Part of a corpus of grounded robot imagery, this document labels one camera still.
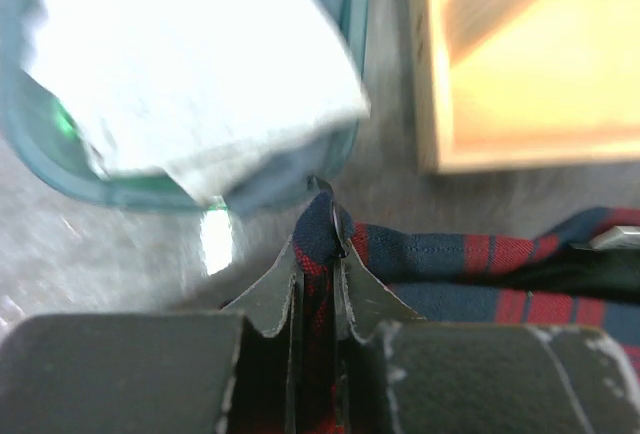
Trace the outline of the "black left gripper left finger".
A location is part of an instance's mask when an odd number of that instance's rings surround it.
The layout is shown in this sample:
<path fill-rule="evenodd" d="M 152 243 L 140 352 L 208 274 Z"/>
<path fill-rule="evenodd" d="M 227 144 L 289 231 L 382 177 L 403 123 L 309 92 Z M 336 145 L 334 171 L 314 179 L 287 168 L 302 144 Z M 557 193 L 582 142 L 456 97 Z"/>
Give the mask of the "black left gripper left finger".
<path fill-rule="evenodd" d="M 219 431 L 294 433 L 300 272 L 290 241 L 221 316 L 228 331 L 219 342 Z"/>

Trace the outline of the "red navy plaid skirt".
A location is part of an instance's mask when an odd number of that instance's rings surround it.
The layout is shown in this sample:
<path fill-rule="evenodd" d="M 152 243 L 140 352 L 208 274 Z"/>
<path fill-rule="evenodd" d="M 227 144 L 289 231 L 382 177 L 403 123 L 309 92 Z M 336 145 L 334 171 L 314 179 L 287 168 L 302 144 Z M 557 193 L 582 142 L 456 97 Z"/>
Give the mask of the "red navy plaid skirt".
<path fill-rule="evenodd" d="M 331 271 L 337 257 L 328 194 L 299 218 L 292 244 L 305 278 L 303 394 L 299 428 L 334 433 Z M 634 209 L 591 208 L 534 239 L 407 234 L 342 215 L 365 267 L 437 322 L 578 323 L 604 329 L 639 361 L 639 264 L 633 253 L 602 273 L 586 244 L 612 228 L 637 226 Z"/>

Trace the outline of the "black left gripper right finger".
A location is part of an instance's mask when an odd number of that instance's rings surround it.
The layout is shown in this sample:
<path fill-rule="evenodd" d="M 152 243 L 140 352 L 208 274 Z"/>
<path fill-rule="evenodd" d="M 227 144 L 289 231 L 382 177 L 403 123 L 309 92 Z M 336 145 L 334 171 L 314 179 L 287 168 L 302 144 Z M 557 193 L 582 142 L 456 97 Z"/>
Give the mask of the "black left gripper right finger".
<path fill-rule="evenodd" d="M 405 328 L 426 319 L 401 301 L 350 250 L 333 269 L 335 413 L 345 433 L 401 433 L 395 388 L 409 375 L 394 360 Z"/>

